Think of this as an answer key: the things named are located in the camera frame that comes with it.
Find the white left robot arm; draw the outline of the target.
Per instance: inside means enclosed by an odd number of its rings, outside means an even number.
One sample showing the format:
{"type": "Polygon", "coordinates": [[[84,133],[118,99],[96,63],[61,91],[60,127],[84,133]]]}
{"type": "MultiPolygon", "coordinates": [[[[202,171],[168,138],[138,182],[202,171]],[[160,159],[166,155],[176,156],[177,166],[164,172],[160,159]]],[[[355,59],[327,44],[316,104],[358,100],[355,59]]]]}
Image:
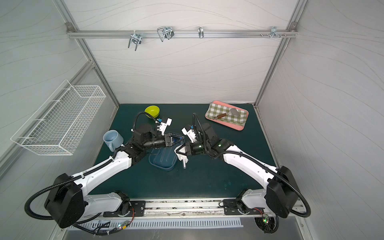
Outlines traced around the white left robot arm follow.
{"type": "Polygon", "coordinates": [[[60,228],[75,225],[81,218],[103,212],[127,213],[129,197],[120,191],[90,196],[90,192],[114,175],[137,164],[151,149],[171,148],[184,140],[178,134],[167,133],[172,120],[156,120],[133,126],[132,137],[119,146],[105,161],[69,176],[58,176],[54,184],[33,194],[25,203],[25,213],[37,220],[54,220],[60,228]]]}

